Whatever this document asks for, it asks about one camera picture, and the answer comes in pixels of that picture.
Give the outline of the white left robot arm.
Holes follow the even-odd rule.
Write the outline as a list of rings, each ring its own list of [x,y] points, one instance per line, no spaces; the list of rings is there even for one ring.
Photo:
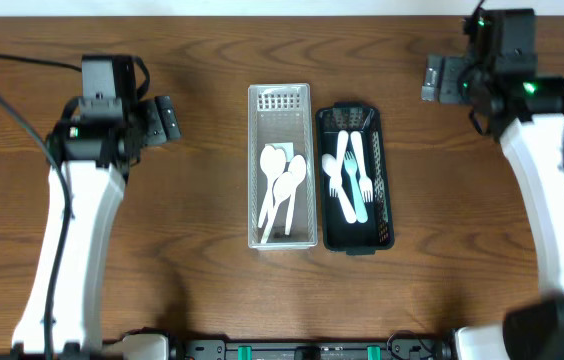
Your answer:
[[[118,207],[145,147],[180,137],[167,96],[127,107],[74,99],[47,137],[58,167],[35,280],[6,359],[173,359],[168,332],[142,328],[106,341],[101,290]]]

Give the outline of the white plastic fork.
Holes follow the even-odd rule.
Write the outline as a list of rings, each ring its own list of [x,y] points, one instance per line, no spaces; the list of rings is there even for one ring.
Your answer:
[[[360,131],[353,131],[350,134],[350,140],[353,147],[354,155],[356,157],[358,170],[360,174],[359,187],[363,200],[366,203],[373,201],[373,185],[371,179],[366,172],[365,155],[362,141],[362,134]]]

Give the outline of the pale green plastic fork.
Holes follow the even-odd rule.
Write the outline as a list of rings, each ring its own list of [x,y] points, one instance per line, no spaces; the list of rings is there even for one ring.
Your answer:
[[[353,153],[350,151],[347,151],[345,153],[344,168],[350,179],[353,195],[353,205],[357,221],[359,223],[366,223],[368,221],[368,213],[358,184],[358,166]]]

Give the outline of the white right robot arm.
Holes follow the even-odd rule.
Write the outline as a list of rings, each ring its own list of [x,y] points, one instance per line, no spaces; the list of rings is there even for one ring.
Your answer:
[[[499,323],[454,331],[447,359],[564,359],[564,78],[529,63],[511,69],[431,55],[421,97],[484,115],[519,185],[538,266],[541,301]]]

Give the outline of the pale pink plastic fork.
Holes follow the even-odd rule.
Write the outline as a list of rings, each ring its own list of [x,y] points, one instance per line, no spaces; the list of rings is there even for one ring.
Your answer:
[[[332,168],[333,174],[331,175],[329,189],[330,195],[336,196],[338,188],[342,185],[342,165],[344,161],[345,152],[349,140],[349,133],[345,130],[340,130],[337,137],[335,166]]]

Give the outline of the white plastic spoon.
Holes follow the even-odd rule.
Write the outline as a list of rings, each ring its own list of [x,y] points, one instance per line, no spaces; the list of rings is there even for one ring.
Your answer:
[[[306,177],[306,160],[302,155],[295,155],[288,166],[288,172],[292,175],[291,196],[286,214],[285,221],[285,235],[289,236],[294,217],[295,201],[298,186],[304,181]]]
[[[289,172],[286,171],[280,175],[280,177],[275,181],[273,186],[273,198],[274,204],[273,208],[268,212],[268,222],[266,224],[261,243],[265,244],[268,242],[270,233],[273,228],[273,224],[275,222],[275,218],[277,216],[277,212],[281,204],[286,201],[291,195],[291,186],[293,183],[294,177]]]
[[[281,149],[276,149],[276,172],[274,179],[267,183],[266,193],[262,202],[262,208],[260,210],[258,227],[262,228],[264,222],[268,216],[268,212],[273,208],[273,186],[277,178],[285,171],[286,168],[286,157],[285,153]]]
[[[276,149],[273,146],[266,145],[260,155],[260,168],[265,174],[267,183],[274,179],[276,172]]]

